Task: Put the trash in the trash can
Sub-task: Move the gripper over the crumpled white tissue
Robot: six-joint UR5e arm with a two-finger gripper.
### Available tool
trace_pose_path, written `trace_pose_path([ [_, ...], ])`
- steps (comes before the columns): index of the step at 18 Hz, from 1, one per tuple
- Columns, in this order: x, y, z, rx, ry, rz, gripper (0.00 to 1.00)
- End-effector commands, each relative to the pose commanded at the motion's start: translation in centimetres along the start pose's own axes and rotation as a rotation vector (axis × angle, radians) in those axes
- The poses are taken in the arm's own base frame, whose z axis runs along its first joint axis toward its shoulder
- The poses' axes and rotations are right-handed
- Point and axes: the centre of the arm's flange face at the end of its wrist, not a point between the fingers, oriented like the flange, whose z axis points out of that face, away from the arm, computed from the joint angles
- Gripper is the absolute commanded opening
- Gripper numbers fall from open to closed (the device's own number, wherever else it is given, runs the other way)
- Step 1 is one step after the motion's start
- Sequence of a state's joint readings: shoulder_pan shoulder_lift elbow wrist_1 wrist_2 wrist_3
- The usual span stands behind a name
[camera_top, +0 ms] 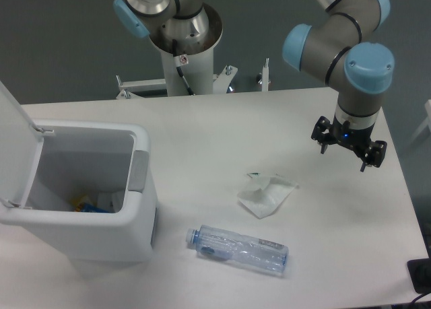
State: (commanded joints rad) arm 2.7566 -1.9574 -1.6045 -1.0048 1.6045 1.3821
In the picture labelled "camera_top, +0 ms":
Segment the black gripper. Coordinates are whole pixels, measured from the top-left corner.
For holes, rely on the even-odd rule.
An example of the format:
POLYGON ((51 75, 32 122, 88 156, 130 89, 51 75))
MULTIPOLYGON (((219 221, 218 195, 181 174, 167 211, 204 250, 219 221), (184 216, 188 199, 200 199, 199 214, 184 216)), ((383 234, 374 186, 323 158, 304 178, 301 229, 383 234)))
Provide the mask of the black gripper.
POLYGON ((311 139, 321 146, 321 154, 333 144, 352 150, 362 161, 361 172, 366 167, 379 168, 385 158, 387 142, 372 141, 370 138, 377 118, 378 112, 369 116, 354 116, 338 104, 333 124, 321 116, 314 126, 311 139))

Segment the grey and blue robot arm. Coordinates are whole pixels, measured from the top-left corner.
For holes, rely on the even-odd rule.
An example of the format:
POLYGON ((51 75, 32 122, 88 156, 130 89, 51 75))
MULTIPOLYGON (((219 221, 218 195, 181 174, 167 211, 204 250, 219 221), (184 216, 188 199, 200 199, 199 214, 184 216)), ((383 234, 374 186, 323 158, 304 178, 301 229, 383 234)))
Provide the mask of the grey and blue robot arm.
MULTIPOLYGON (((328 13, 325 24, 295 26, 282 46, 287 64, 338 93, 333 119, 321 117, 311 137, 322 149, 340 145, 353 151, 363 167, 379 167, 387 144, 370 136, 392 82, 395 59, 387 47, 367 37, 386 20, 390 2, 317 1, 328 13)), ((203 0, 114 0, 113 9, 132 35, 149 38, 159 50, 168 95, 227 92, 226 73, 213 72, 222 21, 203 0)))

